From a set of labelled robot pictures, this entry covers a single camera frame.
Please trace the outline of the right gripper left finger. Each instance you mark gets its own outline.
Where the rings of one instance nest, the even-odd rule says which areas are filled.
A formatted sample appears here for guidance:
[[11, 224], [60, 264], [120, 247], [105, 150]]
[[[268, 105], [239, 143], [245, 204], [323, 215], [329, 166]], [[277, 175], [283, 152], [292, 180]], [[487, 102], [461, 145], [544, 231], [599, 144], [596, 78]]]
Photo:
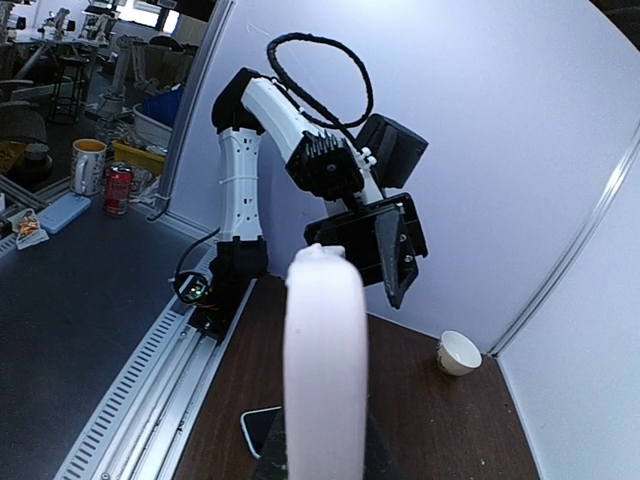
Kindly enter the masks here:
[[287, 480], [287, 446], [284, 412], [280, 410], [266, 437], [265, 445], [252, 473], [253, 480]]

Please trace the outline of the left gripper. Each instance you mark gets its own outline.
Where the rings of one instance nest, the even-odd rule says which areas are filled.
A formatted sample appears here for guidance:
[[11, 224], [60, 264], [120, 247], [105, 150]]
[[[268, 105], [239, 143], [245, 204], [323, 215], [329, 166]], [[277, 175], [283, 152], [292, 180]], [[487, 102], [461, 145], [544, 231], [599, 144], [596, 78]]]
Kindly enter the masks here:
[[401, 307], [418, 276], [415, 259], [429, 254], [414, 201], [406, 192], [311, 223], [304, 238], [309, 245], [343, 246], [365, 285], [383, 283], [394, 309]]

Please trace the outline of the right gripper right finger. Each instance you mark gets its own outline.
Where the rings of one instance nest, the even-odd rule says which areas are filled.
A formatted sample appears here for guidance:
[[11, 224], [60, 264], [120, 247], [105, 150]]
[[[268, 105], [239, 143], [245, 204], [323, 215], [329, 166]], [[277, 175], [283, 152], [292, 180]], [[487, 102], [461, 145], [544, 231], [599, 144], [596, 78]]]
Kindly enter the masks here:
[[400, 480], [402, 478], [380, 427], [371, 414], [367, 415], [365, 437], [365, 480]]

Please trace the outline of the pink phone case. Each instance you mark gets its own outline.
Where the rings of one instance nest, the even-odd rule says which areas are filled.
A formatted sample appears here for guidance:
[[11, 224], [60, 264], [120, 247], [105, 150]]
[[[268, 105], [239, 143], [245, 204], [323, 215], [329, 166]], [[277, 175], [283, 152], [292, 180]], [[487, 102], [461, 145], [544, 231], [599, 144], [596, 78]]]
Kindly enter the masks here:
[[292, 479], [364, 474], [368, 333], [364, 286], [340, 246], [299, 250], [286, 278], [283, 380]]

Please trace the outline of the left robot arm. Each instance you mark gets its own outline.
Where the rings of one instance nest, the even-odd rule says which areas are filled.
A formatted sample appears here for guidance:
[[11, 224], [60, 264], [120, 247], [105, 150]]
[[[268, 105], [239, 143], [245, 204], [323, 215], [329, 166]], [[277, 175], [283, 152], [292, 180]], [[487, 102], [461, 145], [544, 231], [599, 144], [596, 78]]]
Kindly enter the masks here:
[[295, 185], [326, 204], [326, 218], [305, 228], [307, 244], [342, 247], [364, 285], [383, 284], [390, 305], [401, 306], [418, 277], [418, 258], [428, 255], [414, 201], [402, 189], [426, 139], [379, 114], [353, 140], [336, 135], [310, 120], [278, 81], [248, 68], [216, 99], [212, 123], [226, 169], [213, 290], [266, 272], [257, 190], [261, 139], [268, 135]]

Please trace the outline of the left blue-cased phone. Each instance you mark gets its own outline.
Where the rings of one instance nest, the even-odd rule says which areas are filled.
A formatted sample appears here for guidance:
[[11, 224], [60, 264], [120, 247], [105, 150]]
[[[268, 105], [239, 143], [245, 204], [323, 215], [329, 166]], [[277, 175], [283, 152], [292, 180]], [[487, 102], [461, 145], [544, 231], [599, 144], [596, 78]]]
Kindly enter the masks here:
[[248, 410], [240, 416], [240, 426], [250, 455], [258, 460], [266, 442], [266, 437], [275, 415], [283, 410], [282, 406], [272, 406]]

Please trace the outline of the light blue phone case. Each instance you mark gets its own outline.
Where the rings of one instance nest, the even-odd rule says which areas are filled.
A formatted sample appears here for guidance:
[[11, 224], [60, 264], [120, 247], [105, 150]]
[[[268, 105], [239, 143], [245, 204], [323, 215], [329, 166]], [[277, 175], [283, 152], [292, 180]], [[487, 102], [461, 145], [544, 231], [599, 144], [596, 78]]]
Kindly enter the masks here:
[[91, 199], [68, 192], [42, 210], [37, 218], [49, 234], [57, 234], [91, 206]]

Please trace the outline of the small white cup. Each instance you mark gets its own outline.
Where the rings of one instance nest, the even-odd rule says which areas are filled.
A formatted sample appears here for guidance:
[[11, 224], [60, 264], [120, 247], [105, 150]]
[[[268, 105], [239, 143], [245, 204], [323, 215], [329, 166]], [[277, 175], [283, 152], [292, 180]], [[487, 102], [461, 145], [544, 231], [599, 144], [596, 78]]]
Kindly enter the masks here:
[[436, 347], [436, 361], [446, 375], [462, 377], [477, 370], [483, 362], [476, 345], [454, 330], [444, 331]]

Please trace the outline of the yellow tray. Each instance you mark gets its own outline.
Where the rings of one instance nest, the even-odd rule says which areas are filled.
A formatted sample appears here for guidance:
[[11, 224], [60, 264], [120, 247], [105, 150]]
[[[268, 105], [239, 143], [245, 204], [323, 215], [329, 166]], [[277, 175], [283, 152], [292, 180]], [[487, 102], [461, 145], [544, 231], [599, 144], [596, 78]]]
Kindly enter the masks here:
[[135, 167], [144, 168], [155, 176], [162, 174], [165, 165], [164, 156], [129, 146], [119, 140], [113, 140], [111, 145], [114, 149], [114, 160], [116, 162], [124, 162]]

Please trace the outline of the blue storage bin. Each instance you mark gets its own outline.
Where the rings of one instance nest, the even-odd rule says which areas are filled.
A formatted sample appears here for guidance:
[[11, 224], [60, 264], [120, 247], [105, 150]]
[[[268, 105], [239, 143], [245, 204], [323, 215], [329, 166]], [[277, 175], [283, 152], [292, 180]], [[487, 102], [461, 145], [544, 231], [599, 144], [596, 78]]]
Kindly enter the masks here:
[[182, 87], [149, 97], [132, 111], [136, 133], [150, 143], [167, 148], [180, 107]]

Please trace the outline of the red soda can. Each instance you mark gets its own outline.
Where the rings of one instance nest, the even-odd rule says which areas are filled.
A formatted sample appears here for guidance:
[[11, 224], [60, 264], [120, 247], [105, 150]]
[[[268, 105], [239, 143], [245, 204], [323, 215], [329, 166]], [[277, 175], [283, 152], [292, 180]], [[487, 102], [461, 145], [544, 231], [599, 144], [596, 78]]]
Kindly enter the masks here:
[[103, 210], [113, 217], [125, 215], [132, 187], [132, 168], [124, 162], [111, 164], [105, 174]]

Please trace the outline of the yellow-rimmed patterned mug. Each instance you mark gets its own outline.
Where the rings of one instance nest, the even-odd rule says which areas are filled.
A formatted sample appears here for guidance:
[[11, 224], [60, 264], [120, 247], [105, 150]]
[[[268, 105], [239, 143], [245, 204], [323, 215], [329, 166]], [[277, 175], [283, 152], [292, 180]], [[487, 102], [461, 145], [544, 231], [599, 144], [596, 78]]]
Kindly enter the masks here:
[[97, 139], [78, 139], [72, 145], [70, 190], [92, 197], [100, 191], [106, 165], [107, 145]]

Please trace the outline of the snack packet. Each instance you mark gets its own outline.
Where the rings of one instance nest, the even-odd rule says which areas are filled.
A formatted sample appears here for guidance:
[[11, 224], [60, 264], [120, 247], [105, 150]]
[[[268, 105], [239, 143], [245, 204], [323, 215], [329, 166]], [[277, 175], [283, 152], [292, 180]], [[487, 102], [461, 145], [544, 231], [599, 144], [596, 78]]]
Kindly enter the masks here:
[[16, 248], [19, 251], [39, 245], [49, 240], [48, 233], [41, 226], [36, 213], [28, 209], [18, 219]]

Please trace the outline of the right corner aluminium post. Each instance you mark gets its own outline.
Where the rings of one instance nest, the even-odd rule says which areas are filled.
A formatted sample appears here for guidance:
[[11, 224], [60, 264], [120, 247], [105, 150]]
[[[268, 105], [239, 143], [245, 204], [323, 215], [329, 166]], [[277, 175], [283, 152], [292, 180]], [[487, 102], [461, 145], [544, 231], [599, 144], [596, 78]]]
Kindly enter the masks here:
[[494, 358], [500, 354], [514, 341], [516, 336], [528, 325], [539, 309], [551, 296], [554, 289], [568, 273], [573, 263], [578, 259], [580, 253], [586, 248], [587, 243], [595, 234], [606, 213], [611, 208], [624, 181], [634, 166], [639, 155], [639, 141], [634, 141], [610, 175], [604, 191], [597, 201], [592, 213], [583, 222], [576, 235], [569, 242], [559, 259], [553, 265], [544, 281], [525, 303], [518, 315], [506, 331], [488, 350], [488, 355]]

